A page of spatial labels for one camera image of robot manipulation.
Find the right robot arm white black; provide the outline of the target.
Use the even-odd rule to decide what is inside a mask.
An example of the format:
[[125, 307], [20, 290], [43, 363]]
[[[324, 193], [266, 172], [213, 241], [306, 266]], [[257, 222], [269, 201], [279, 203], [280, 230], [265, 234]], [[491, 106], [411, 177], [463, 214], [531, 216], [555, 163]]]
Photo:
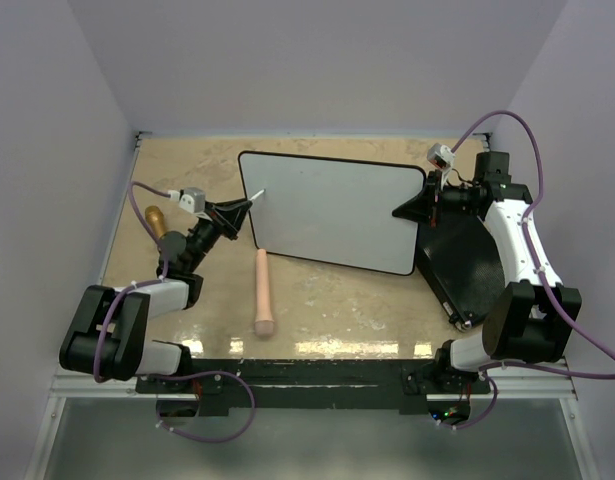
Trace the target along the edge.
[[564, 318], [577, 317], [582, 298], [550, 266], [529, 210], [532, 196], [527, 186], [512, 181], [508, 154], [479, 153], [473, 179], [460, 187], [448, 183], [455, 161], [448, 146], [434, 144], [427, 159], [434, 168], [423, 189], [393, 216], [431, 227], [446, 213], [478, 218], [496, 245], [506, 283], [480, 333], [444, 344], [448, 359], [432, 369], [435, 386], [456, 392], [468, 372], [493, 361], [559, 361], [572, 331]]

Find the white whiteboard black frame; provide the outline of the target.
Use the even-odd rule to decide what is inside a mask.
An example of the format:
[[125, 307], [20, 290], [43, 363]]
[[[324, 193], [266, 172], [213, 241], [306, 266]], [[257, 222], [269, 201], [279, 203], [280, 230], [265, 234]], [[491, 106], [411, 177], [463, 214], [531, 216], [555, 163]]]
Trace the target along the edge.
[[243, 151], [238, 156], [257, 248], [270, 254], [408, 276], [418, 226], [392, 211], [425, 180], [415, 165]]

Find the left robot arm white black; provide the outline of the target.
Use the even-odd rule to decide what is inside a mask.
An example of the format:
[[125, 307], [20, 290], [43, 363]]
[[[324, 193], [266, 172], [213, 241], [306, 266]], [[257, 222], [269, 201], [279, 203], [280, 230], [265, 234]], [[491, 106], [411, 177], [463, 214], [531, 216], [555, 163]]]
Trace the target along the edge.
[[147, 340], [148, 322], [196, 304], [203, 285], [196, 269], [220, 238], [238, 237], [252, 206], [245, 198], [209, 202], [186, 234], [168, 231], [164, 215], [146, 209], [138, 218], [159, 247], [156, 278], [124, 288], [88, 287], [61, 345], [60, 366], [98, 382], [158, 376], [172, 392], [187, 390], [194, 380], [189, 349]]

